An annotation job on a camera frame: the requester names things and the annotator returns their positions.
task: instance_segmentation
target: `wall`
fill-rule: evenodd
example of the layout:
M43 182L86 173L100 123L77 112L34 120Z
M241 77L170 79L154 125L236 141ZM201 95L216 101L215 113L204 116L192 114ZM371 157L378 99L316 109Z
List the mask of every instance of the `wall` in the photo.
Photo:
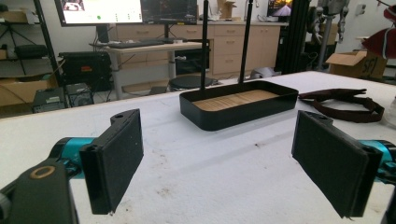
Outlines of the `wall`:
M384 1L394 4L394 1L392 0ZM202 14L204 1L198 0L198 2L200 14ZM317 2L318 0L313 0L310 5L315 6ZM33 1L30 0L0 0L0 3L8 5L9 8L35 8ZM245 3L246 1L243 0L235 1L236 7L233 9L233 17L244 17ZM367 5L366 13L360 16L355 16L355 9L358 3ZM95 38L94 27L62 27L59 22L54 1L41 0L41 5L48 25L55 55L58 55L59 52L92 50L92 47L89 46L89 43L91 43ZM210 0L209 5L211 6L212 13L216 13L218 10L217 0ZM266 15L267 5L268 0L253 0L253 21L257 20L257 15ZM382 16L385 8L385 6L378 7L377 2L374 0L351 0L349 4L349 14L346 17L345 40L344 43L337 46L336 51L352 51L353 49L359 49L361 48L361 45L360 42L356 40L356 36L372 35L381 29L390 27L390 21L387 21Z

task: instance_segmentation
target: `desk leg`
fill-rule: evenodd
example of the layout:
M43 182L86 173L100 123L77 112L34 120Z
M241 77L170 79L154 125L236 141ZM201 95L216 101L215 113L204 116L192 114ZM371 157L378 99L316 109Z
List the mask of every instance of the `desk leg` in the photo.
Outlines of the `desk leg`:
M120 84L119 60L116 53L109 52L111 61L111 70L113 71L114 90L116 91L117 100L122 100L122 86Z
M176 77L176 61L175 61L175 51L168 51L168 59L169 59L169 78Z

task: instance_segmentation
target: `desk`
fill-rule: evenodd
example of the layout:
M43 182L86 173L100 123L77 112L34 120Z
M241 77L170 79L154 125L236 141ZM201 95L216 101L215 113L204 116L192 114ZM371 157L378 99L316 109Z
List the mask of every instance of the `desk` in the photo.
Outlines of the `desk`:
M116 90L117 99L123 98L122 86L137 84L139 82L151 81L166 76L169 78L176 77L175 66L175 50L183 49L198 49L202 46L201 43L187 42L180 44L165 44L157 46L149 46L134 49L111 49L106 48L110 55L111 68L113 70L114 88ZM119 56L121 55L134 55L158 51L168 52L168 64L152 65L148 67L138 67L131 69L120 69Z
M265 80L300 92L366 88L385 108L396 94L395 86L319 72ZM0 188L47 158L61 138L98 136L111 116L140 108L145 156L116 214L92 215L85 181L71 180L81 223L380 223L393 186L374 183L364 217L341 219L292 158L297 112L314 108L298 101L290 111L205 132L180 114L178 95L0 119ZM396 141L382 122L334 126L356 139Z

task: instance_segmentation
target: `monitor screen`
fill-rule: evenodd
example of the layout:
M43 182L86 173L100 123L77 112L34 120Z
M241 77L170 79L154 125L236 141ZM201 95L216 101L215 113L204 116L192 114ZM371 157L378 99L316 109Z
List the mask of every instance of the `monitor screen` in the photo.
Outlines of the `monitor screen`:
M268 17L287 18L291 15L292 0L269 0Z
M140 0L55 0L62 26L141 23Z
M144 23L197 23L197 0L141 0L141 4Z

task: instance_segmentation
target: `black stool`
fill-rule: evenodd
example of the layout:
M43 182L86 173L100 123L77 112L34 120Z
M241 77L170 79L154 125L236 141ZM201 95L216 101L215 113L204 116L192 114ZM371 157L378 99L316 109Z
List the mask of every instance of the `black stool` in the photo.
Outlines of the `black stool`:
M208 87L214 82L213 78L205 78L205 86ZM190 90L201 87L201 77L199 76L180 76L169 80L170 91Z

